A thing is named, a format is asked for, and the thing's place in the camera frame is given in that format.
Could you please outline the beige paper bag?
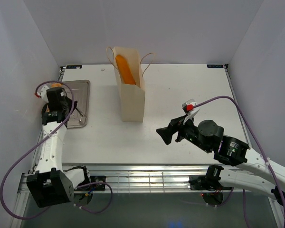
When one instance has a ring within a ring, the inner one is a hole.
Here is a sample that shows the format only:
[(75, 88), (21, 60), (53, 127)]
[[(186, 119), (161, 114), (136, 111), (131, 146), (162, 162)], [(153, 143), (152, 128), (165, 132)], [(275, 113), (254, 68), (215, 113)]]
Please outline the beige paper bag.
[[(106, 55), (110, 64), (114, 67), (115, 79), (117, 82), (120, 104), (121, 104), (121, 120), (124, 122), (143, 122), (145, 111), (146, 88), (143, 75), (146, 69), (142, 69), (142, 61), (149, 55), (148, 53), (140, 57), (139, 52), (135, 48), (124, 47), (107, 47)], [(127, 84), (120, 74), (120, 69), (116, 62), (116, 57), (121, 55), (127, 61), (133, 79), (134, 85)]]

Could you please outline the long orange bread loaf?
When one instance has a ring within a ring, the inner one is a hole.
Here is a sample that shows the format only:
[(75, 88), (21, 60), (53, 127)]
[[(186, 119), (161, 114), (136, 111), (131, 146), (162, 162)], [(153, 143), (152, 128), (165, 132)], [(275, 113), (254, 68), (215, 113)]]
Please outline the long orange bread loaf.
[(135, 79), (132, 75), (130, 66), (127, 62), (127, 59), (121, 55), (117, 55), (116, 58), (117, 67), (120, 73), (120, 76), (125, 84), (135, 85)]

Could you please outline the metal tongs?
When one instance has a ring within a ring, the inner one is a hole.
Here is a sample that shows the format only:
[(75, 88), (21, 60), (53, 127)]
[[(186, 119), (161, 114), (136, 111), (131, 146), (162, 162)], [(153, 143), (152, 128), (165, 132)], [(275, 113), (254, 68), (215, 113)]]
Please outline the metal tongs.
[(86, 118), (86, 114), (83, 113), (78, 107), (76, 107), (76, 111), (78, 112), (78, 114), (79, 114), (79, 116), (80, 116), (79, 122), (82, 122), (82, 120), (83, 120), (84, 118)]

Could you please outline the small round bun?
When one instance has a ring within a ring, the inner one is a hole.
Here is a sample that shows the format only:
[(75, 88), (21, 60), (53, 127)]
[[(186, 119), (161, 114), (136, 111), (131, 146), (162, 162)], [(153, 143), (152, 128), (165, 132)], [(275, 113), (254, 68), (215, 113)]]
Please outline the small round bun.
[(53, 83), (51, 85), (51, 88), (56, 88), (56, 87), (62, 87), (62, 85), (60, 83)]

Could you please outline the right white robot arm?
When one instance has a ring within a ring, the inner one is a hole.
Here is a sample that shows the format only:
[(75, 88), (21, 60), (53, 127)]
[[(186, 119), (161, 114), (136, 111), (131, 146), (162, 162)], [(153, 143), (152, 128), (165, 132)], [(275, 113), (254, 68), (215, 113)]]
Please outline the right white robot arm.
[(265, 161), (263, 156), (245, 142), (224, 135), (224, 129), (213, 120), (194, 125), (183, 116), (172, 119), (157, 134), (166, 145), (185, 139), (206, 153), (213, 153), (219, 165), (211, 165), (204, 176), (190, 179), (191, 187), (199, 190), (238, 188), (258, 192), (280, 205), (285, 204), (285, 167)]

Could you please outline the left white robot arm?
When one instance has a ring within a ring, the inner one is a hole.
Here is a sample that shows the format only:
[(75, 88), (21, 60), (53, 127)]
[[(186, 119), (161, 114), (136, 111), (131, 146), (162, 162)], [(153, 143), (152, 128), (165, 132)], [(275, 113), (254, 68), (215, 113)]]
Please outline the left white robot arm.
[(86, 190), (91, 178), (86, 166), (62, 168), (67, 117), (77, 102), (67, 96), (60, 83), (43, 86), (38, 94), (46, 103), (41, 111), (42, 139), (40, 157), (35, 172), (27, 177), (27, 187), (40, 208), (71, 202), (74, 190)]

